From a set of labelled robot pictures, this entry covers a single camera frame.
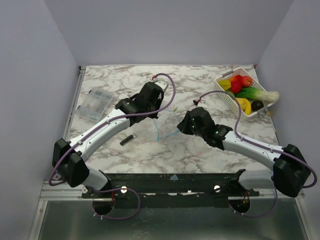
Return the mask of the clear zip top bag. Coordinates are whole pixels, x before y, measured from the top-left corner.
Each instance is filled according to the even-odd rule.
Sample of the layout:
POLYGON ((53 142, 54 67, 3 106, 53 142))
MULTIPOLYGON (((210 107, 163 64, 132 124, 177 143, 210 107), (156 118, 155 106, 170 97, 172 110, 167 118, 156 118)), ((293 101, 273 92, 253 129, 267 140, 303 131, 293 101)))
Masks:
POLYGON ((179 133, 177 128, 180 120, 177 116, 177 107, 169 107, 160 112, 158 118, 152 119, 147 136, 151 141, 159 142, 179 133))

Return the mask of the yellow star fruit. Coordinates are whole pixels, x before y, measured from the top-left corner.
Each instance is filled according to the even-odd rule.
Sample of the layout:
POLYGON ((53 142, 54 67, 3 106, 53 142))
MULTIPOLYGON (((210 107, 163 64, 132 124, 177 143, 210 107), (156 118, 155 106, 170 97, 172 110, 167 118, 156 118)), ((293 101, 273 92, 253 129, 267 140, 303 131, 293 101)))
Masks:
POLYGON ((221 80, 218 82, 218 84, 224 91, 229 90, 232 86, 232 84, 229 80, 221 80))

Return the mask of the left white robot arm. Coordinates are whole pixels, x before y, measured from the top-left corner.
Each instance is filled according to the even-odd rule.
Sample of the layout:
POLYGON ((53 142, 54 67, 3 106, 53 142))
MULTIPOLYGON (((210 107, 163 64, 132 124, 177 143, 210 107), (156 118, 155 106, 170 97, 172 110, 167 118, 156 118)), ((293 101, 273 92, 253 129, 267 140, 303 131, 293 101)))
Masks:
POLYGON ((122 115, 148 113, 159 110, 168 85, 168 82, 163 80, 149 81, 143 85, 139 93, 121 99, 105 118, 86 132, 69 141, 63 138, 57 140, 53 149, 52 166, 55 167, 60 158, 65 153, 68 153, 56 169, 62 179, 72 188, 84 184, 92 187, 99 197, 107 197, 111 191, 108 177, 102 171, 88 167, 86 161, 98 148, 118 133, 147 117, 156 118, 157 114, 154 113, 111 120, 122 115))

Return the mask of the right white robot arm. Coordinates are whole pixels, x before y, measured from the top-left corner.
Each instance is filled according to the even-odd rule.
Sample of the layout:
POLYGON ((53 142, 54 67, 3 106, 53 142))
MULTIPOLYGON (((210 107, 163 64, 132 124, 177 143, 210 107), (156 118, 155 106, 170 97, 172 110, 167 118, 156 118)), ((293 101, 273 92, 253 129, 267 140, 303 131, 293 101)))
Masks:
POLYGON ((266 167, 265 170, 246 170, 233 180, 230 191, 236 196, 254 188, 275 188, 295 198, 311 174, 305 158, 295 145, 282 147, 245 137, 231 127, 216 124, 203 107, 187 111, 177 128, 185 135, 201 137, 211 147, 241 154, 266 167))

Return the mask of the yellow pear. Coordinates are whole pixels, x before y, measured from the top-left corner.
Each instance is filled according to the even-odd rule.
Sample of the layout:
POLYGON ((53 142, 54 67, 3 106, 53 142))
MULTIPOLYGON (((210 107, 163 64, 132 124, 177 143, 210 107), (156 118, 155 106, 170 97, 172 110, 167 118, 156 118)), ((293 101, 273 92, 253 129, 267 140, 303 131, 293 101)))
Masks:
POLYGON ((246 98, 236 98, 235 102, 240 104, 241 110, 248 116, 252 113, 251 103, 246 98))

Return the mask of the green lime fruit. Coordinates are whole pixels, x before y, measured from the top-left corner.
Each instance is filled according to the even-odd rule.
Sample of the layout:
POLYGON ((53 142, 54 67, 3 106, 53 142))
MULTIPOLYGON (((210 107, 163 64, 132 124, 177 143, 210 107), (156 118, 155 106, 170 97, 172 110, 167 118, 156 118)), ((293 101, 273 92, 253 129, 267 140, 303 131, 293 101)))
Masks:
POLYGON ((233 99, 235 98, 235 95, 234 95, 231 91, 226 90, 226 92, 227 92, 233 99))

